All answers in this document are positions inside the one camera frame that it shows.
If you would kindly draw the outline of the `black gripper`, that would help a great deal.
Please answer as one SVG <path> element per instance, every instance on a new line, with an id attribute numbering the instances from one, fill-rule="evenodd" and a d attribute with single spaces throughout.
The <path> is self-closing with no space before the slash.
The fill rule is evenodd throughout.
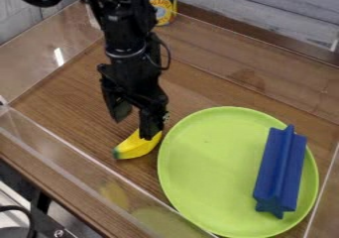
<path id="1" fill-rule="evenodd" d="M 169 119 L 168 96 L 160 87 L 163 71 L 159 56 L 145 53 L 132 58 L 101 63 L 100 88 L 111 118 L 116 123 L 129 115 L 132 106 L 139 111 L 139 137 L 149 141 L 163 131 Z"/>

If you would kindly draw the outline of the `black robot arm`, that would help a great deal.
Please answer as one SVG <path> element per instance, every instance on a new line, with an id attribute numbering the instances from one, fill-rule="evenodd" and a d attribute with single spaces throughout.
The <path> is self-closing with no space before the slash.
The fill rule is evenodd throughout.
<path id="1" fill-rule="evenodd" d="M 139 110 L 139 137 L 152 139 L 164 128 L 168 97 L 159 84 L 171 61 L 153 27 L 156 10 L 149 0 L 85 0 L 104 36 L 108 63 L 96 69 L 109 115 L 121 121 Z"/>

